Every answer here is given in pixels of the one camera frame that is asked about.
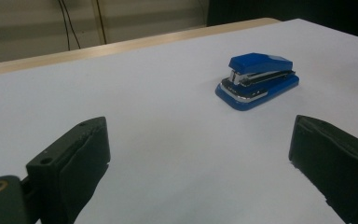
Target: black cable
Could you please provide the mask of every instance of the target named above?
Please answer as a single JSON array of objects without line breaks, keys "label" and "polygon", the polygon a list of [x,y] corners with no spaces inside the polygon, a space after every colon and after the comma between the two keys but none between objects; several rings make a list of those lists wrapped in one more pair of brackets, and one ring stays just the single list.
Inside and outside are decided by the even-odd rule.
[{"label": "black cable", "polygon": [[61,0],[58,0],[58,2],[60,3],[60,7],[61,7],[61,12],[62,12],[62,16],[63,16],[63,24],[65,24],[66,39],[67,39],[67,41],[68,41],[68,50],[71,50],[71,45],[70,45],[70,43],[69,43],[68,27],[66,26],[65,14],[64,14],[64,12],[63,12]]},{"label": "black cable", "polygon": [[103,31],[103,43],[107,44],[106,34],[105,34],[104,28],[103,28],[103,18],[102,18],[102,14],[101,14],[100,1],[96,0],[96,3],[97,3],[98,15],[99,15],[99,18],[100,18],[100,23],[101,23],[101,30]]},{"label": "black cable", "polygon": [[72,26],[71,17],[69,16],[68,9],[66,8],[66,4],[65,4],[65,2],[64,2],[63,0],[62,0],[62,4],[63,4],[63,7],[65,8],[66,15],[68,16],[69,25],[71,26],[72,33],[73,33],[74,36],[75,36],[77,46],[81,49],[80,44],[79,44],[79,41],[77,40],[77,36],[76,36],[76,34],[75,34],[75,31],[74,31],[74,27]]}]

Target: white table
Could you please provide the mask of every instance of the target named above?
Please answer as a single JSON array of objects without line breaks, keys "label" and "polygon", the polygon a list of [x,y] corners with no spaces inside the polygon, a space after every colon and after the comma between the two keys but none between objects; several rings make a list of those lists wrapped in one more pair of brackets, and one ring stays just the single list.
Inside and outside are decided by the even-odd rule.
[{"label": "white table", "polygon": [[[294,62],[298,87],[240,112],[229,59]],[[302,20],[0,75],[0,175],[106,116],[112,161],[80,223],[343,223],[288,160],[296,115],[358,137],[358,37]]]}]

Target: stapler base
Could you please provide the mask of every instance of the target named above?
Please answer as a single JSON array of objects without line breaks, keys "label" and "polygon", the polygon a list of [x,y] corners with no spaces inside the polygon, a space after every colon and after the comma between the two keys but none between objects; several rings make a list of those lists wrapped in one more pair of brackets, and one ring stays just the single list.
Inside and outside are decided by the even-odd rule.
[{"label": "stapler base", "polygon": [[274,78],[262,84],[249,87],[228,83],[227,78],[217,85],[215,93],[234,109],[244,111],[261,105],[275,96],[298,85],[298,76],[292,74],[283,78]]}]

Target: wooden table edge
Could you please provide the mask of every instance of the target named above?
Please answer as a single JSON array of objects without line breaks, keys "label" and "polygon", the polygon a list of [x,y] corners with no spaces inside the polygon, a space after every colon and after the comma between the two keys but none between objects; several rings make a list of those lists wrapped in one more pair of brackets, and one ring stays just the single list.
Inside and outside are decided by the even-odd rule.
[{"label": "wooden table edge", "polygon": [[80,59],[100,57],[108,54],[125,52],[132,49],[141,49],[166,43],[172,43],[175,41],[186,40],[190,38],[202,37],[206,35],[218,35],[227,32],[254,28],[257,26],[269,25],[277,22],[280,21],[272,18],[262,18],[251,21],[239,21],[229,24],[204,27],[177,33],[170,33],[166,35],[149,36],[139,39],[112,43],[108,45],[91,47],[87,49],[77,49],[32,58],[19,59],[9,62],[2,62],[0,63],[0,74],[49,64],[65,63]]}]

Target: stapler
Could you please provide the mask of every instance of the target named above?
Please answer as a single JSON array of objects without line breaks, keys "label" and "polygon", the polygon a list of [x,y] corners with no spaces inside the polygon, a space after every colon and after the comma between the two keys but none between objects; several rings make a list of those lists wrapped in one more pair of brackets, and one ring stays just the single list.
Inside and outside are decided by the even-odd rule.
[{"label": "stapler", "polygon": [[280,56],[250,53],[233,57],[215,93],[237,110],[248,110],[298,85],[293,63]]}]

